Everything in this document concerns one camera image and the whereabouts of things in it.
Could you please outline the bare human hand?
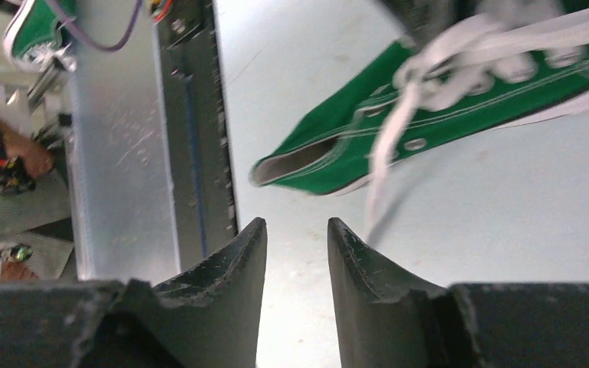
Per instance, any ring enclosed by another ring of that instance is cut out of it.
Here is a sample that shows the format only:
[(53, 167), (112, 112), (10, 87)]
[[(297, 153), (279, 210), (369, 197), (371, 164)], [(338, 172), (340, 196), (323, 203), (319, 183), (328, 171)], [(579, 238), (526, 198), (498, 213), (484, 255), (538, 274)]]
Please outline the bare human hand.
[(37, 179), (52, 171), (54, 157), (40, 144), (21, 136), (5, 138), (5, 148), (9, 157), (23, 160), (26, 173)]

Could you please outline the white shoelace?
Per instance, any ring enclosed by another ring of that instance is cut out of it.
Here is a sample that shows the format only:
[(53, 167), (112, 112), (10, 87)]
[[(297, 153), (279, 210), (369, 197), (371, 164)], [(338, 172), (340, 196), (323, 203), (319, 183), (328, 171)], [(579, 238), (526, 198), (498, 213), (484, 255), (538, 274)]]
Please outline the white shoelace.
[(393, 82), (397, 102), (369, 155), (366, 233), (398, 152), (589, 110), (589, 4), (567, 13), (558, 1), (485, 3), (403, 63)]

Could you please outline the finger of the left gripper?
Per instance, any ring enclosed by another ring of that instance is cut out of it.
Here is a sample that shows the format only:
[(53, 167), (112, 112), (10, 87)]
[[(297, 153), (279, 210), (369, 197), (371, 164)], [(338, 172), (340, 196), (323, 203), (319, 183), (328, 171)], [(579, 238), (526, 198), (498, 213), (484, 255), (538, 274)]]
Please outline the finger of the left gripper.
[(475, 13), (476, 0), (379, 0), (416, 48)]

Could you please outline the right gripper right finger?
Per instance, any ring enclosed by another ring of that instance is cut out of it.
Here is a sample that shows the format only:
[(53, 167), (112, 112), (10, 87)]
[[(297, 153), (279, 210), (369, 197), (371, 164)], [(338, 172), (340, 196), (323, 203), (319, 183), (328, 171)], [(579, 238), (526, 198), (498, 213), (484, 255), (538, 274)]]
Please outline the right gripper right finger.
[(327, 224), (344, 367), (589, 367), (589, 283), (440, 287)]

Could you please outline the green canvas sneaker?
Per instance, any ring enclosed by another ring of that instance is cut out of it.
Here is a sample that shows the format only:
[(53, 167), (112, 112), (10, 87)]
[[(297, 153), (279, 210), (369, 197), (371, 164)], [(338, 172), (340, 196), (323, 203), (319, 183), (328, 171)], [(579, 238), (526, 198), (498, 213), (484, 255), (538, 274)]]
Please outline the green canvas sneaker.
[(393, 42), (304, 115), (250, 177), (316, 196), (482, 131), (589, 110), (589, 1), (475, 1), (426, 46)]

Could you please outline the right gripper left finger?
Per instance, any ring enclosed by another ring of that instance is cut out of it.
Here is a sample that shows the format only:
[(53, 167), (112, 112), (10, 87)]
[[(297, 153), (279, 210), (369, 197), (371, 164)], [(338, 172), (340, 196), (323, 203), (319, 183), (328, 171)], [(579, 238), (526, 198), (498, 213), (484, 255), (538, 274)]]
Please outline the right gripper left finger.
[(253, 367), (267, 225), (156, 286), (0, 282), (0, 367)]

